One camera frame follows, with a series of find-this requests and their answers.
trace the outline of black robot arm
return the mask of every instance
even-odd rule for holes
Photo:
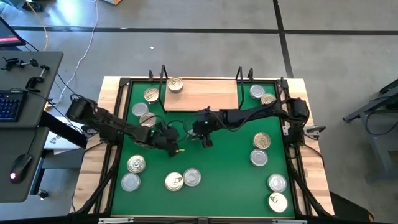
[[[210,133],[219,129],[237,131],[248,121],[276,116],[284,121],[297,124],[303,128],[308,120],[309,109],[305,101],[300,98],[290,98],[282,103],[287,103],[291,114],[281,109],[279,102],[274,101],[247,110],[231,109],[211,111],[210,107],[199,111],[199,118],[192,126],[193,135],[203,140],[203,147],[211,147]]]
[[[118,144],[125,134],[141,146],[166,150],[170,157],[178,153],[178,132],[175,128],[163,123],[156,124],[154,129],[129,124],[98,107],[93,100],[75,96],[77,98],[72,99],[66,113],[67,118],[96,130],[103,142]]]

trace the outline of wooden table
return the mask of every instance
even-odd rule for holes
[[[104,77],[101,92],[99,94],[98,106],[107,109],[111,113],[113,112],[116,103],[116,95],[118,93],[120,78],[122,77]],[[204,79],[230,80],[233,78],[206,77]],[[310,104],[308,102],[307,91],[305,89],[304,80],[295,78],[295,79],[287,79],[287,82],[289,84],[290,96],[292,98],[300,97],[301,99],[307,101],[307,105],[308,107],[310,107]],[[123,115],[123,108],[126,102],[127,88],[128,86],[124,87],[122,100],[120,104],[120,110],[118,114],[119,117],[122,117]],[[307,126],[312,126],[312,125],[313,125],[313,119],[311,116],[310,119],[308,120]],[[310,147],[316,149],[317,151],[320,151],[317,141],[306,137],[305,142]],[[89,140],[87,148],[98,143],[99,143],[99,137],[98,136],[93,137]],[[105,148],[106,145],[103,144],[85,154],[80,169],[79,179],[75,189],[75,196],[73,198],[73,204],[77,210],[83,206],[83,204],[87,201],[87,199],[91,196],[95,188],[98,186],[98,183],[100,181],[101,168],[103,166],[103,161],[104,161]],[[108,167],[111,167],[115,152],[116,152],[116,147],[114,147],[112,150]],[[307,149],[306,147],[301,148],[301,154],[302,154],[302,161],[303,161],[305,178],[307,181],[308,188],[311,190],[312,194],[315,196],[318,202],[323,206],[323,208],[327,212],[334,214],[322,159],[314,152]],[[103,192],[100,211],[103,211],[106,206],[106,201],[108,199],[108,193],[109,193],[109,185],[110,182],[108,183],[107,187]],[[302,213],[305,214],[302,191],[297,186],[297,184],[296,184],[296,189],[297,189],[299,207]]]

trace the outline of can lid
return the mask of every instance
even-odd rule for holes
[[[274,192],[269,196],[268,204],[273,211],[281,213],[287,208],[287,199],[281,193]]]
[[[145,103],[136,103],[132,106],[132,113],[136,116],[142,116],[148,113],[149,109]]]
[[[268,156],[263,150],[255,149],[250,153],[250,160],[255,166],[264,166],[268,162]]]
[[[127,169],[135,174],[144,171],[146,167],[145,159],[140,155],[134,155],[127,161]]]
[[[137,190],[141,184],[141,179],[137,174],[128,173],[122,178],[122,188],[125,191],[132,192]]]
[[[271,138],[266,133],[257,133],[254,136],[254,146],[259,149],[268,149],[271,145]]]
[[[259,85],[253,85],[250,87],[250,94],[255,97],[255,98],[260,98],[262,95],[264,95],[266,92],[264,91],[262,86]]]
[[[272,174],[269,176],[268,185],[274,192],[283,192],[287,186],[285,177],[280,174]]]
[[[169,175],[167,175],[165,180],[166,188],[171,191],[180,190],[183,184],[184,180],[182,178],[182,175],[178,172],[170,173]]]
[[[148,102],[155,102],[159,98],[159,90],[156,88],[149,88],[144,92],[144,98]]]
[[[189,168],[184,172],[184,183],[189,187],[194,187],[200,183],[201,174],[195,168]]]
[[[261,104],[267,105],[276,100],[276,97],[270,93],[266,93],[261,97]]]
[[[183,81],[179,77],[172,77],[167,86],[171,90],[178,91],[183,87]]]
[[[156,117],[154,113],[148,112],[144,115],[142,115],[139,118],[139,123],[141,126],[147,126],[147,127],[153,127],[156,123]]]

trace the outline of silver can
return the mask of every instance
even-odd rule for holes
[[[268,198],[270,208],[277,213],[282,213],[287,208],[287,199],[281,193],[272,193]]]
[[[268,105],[276,100],[276,97],[272,94],[266,93],[261,97],[261,104]]]
[[[257,133],[253,138],[253,146],[258,149],[268,149],[271,145],[271,138],[266,133]]]
[[[159,99],[159,90],[156,88],[149,88],[145,90],[144,98],[149,104],[156,103]]]
[[[183,178],[185,185],[194,187],[200,183],[201,174],[199,170],[195,168],[189,168],[184,172]]]
[[[172,77],[167,83],[167,87],[172,93],[181,93],[184,83],[179,77]]]
[[[260,100],[265,93],[264,88],[260,85],[253,85],[250,87],[250,97],[255,100]]]
[[[280,174],[272,174],[268,177],[268,186],[272,191],[281,193],[286,190],[286,179]]]
[[[148,111],[148,106],[145,103],[136,103],[132,106],[132,113],[137,117],[141,117],[142,115],[148,113]]]
[[[141,126],[153,127],[156,123],[156,117],[154,113],[146,113],[139,118]]]
[[[255,149],[250,153],[250,161],[256,167],[264,166],[268,162],[268,156],[263,150]]]
[[[144,171],[146,167],[145,159],[140,155],[134,155],[127,161],[127,170],[138,174]]]
[[[184,179],[182,178],[182,175],[178,172],[170,173],[165,179],[166,188],[170,191],[180,190],[183,184]]]
[[[137,174],[128,173],[122,178],[122,189],[127,192],[137,190],[141,185],[141,179]]]

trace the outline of monitor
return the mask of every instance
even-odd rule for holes
[[[0,47],[25,46],[26,43],[7,22],[0,17]]]

